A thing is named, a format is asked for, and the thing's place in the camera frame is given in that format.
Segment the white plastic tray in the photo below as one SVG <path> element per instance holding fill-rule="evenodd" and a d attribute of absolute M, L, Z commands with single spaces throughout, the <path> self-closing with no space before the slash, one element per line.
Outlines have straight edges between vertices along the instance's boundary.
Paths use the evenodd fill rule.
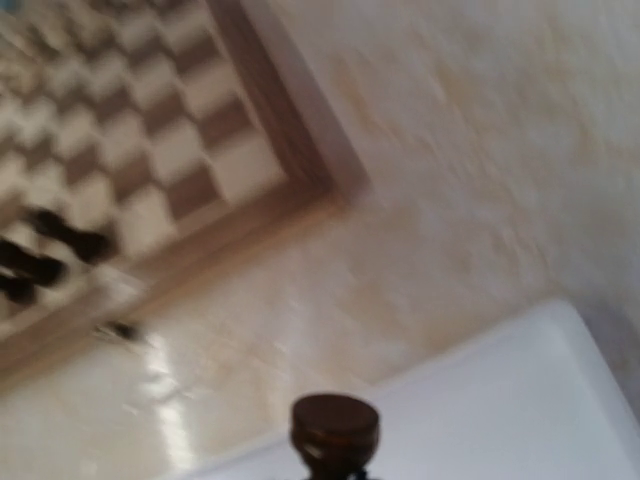
<path fill-rule="evenodd" d="M 639 406 L 599 336 L 552 300 L 359 398 L 380 415 L 367 479 L 635 479 Z M 196 479 L 310 479 L 287 434 Z"/>

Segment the wooden chess board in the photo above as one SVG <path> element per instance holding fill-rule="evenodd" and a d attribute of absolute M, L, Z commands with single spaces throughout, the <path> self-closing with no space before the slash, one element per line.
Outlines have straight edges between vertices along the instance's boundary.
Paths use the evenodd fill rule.
<path fill-rule="evenodd" d="M 62 353 L 275 225 L 367 178 L 269 1 L 29 1 L 1 18 L 1 239 L 62 261 L 1 266 L 1 374 Z M 100 231 L 85 264 L 31 208 Z"/>

